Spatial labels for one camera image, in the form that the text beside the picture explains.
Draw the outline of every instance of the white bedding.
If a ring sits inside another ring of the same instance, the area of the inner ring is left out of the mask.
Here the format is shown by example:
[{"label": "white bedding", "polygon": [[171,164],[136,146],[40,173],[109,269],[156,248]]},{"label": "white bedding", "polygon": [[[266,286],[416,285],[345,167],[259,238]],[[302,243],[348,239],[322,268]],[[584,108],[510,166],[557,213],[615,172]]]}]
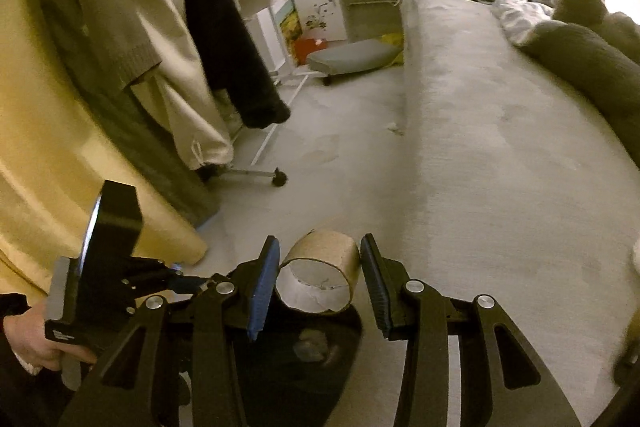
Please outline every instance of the white bedding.
[{"label": "white bedding", "polygon": [[443,295],[498,299],[590,425],[616,390],[638,304],[640,171],[582,95],[510,45],[491,6],[402,10],[410,166],[398,257]]},{"label": "white bedding", "polygon": [[507,40],[521,46],[536,24],[551,19],[557,4],[558,0],[495,0],[492,11]]}]

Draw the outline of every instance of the blue gripper pad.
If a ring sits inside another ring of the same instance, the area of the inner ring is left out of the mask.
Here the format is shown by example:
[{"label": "blue gripper pad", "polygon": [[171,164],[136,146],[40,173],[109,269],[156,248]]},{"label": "blue gripper pad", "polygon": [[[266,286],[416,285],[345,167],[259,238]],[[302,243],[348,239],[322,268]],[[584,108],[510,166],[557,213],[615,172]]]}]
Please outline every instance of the blue gripper pad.
[{"label": "blue gripper pad", "polygon": [[251,294],[249,304],[249,323],[247,324],[247,334],[251,341],[258,338],[258,333],[264,328],[264,322],[269,312],[269,304],[273,289],[278,277],[280,267],[280,242],[270,235],[264,242],[260,257],[258,257],[258,267],[262,267],[256,277],[254,290]]}]

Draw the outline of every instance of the rolling rack wheel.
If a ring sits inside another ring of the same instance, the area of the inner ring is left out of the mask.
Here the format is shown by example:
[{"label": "rolling rack wheel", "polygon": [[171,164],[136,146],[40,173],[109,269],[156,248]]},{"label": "rolling rack wheel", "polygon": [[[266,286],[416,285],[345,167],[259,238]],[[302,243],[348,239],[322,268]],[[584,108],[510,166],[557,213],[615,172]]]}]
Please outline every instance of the rolling rack wheel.
[{"label": "rolling rack wheel", "polygon": [[640,358],[640,339],[631,341],[625,352],[618,358],[613,370],[613,380],[619,386],[626,384],[631,371]]},{"label": "rolling rack wheel", "polygon": [[273,173],[271,184],[274,187],[282,187],[285,183],[287,183],[287,179],[287,175],[284,172],[282,172],[280,169],[276,169]]}]

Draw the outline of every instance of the stool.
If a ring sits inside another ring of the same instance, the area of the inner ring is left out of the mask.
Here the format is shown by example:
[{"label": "stool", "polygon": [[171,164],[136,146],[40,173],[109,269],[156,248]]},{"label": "stool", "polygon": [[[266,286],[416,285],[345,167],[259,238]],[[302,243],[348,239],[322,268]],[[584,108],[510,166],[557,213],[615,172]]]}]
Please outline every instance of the stool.
[{"label": "stool", "polygon": [[336,74],[358,73],[382,68],[391,63],[402,49],[377,39],[352,42],[335,48],[310,53],[306,63],[310,69],[327,76],[322,79],[325,86],[332,83]]}]

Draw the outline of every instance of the toilet paper roll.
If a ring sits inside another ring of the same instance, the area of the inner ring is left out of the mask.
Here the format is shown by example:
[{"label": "toilet paper roll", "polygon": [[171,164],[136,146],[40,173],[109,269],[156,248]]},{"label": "toilet paper roll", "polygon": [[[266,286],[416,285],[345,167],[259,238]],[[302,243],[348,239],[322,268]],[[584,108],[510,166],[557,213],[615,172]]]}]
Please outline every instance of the toilet paper roll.
[{"label": "toilet paper roll", "polygon": [[289,308],[334,314],[351,303],[359,273],[358,245],[351,237],[313,230],[289,251],[280,266],[276,291]]}]

